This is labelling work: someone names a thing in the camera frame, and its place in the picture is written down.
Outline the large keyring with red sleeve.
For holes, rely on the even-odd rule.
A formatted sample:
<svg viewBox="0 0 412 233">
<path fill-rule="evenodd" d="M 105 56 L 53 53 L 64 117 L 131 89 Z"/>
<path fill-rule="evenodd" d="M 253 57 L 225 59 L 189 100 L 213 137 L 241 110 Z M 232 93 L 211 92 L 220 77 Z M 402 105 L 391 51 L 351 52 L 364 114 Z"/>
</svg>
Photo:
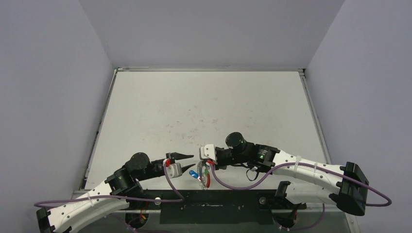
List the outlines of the large keyring with red sleeve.
<svg viewBox="0 0 412 233">
<path fill-rule="evenodd" d="M 198 181 L 200 182 L 200 187 L 203 190 L 208 190 L 210 188 L 210 173 L 205 174 L 205 170 L 210 169 L 210 166 L 206 163 L 206 160 L 202 160 L 197 164 L 197 173 L 199 174 Z"/>
</svg>

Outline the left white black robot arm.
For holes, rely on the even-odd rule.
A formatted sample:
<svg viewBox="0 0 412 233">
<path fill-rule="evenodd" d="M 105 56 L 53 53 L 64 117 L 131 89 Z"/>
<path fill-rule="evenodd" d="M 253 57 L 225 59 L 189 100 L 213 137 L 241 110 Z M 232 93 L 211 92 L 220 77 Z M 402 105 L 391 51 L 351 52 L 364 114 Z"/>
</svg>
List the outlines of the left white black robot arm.
<svg viewBox="0 0 412 233">
<path fill-rule="evenodd" d="M 129 208 L 139 209 L 144 203 L 182 202 L 184 197 L 175 189 L 178 199 L 150 199 L 140 182 L 164 176 L 167 182 L 183 175 L 191 166 L 181 166 L 180 160 L 193 158 L 177 152 L 164 159 L 150 161 L 147 154 L 135 153 L 121 168 L 96 187 L 71 200 L 51 200 L 35 203 L 39 230 L 42 233 L 76 233 L 90 223 Z"/>
</svg>

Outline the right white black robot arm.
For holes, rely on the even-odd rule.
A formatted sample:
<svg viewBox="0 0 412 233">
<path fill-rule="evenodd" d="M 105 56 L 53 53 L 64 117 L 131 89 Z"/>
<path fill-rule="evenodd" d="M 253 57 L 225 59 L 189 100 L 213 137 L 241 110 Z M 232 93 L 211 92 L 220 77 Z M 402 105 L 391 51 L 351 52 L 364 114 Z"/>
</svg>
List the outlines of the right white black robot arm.
<svg viewBox="0 0 412 233">
<path fill-rule="evenodd" d="M 280 208 L 291 204 L 335 204 L 341 211 L 363 216 L 367 206 L 369 181 L 356 163 L 343 165 L 318 163 L 281 149 L 248 142 L 239 132 L 226 137 L 227 148 L 208 144 L 203 156 L 211 160 L 216 170 L 246 164 L 257 173 L 289 176 L 300 180 L 290 183 L 275 194 Z"/>
</svg>

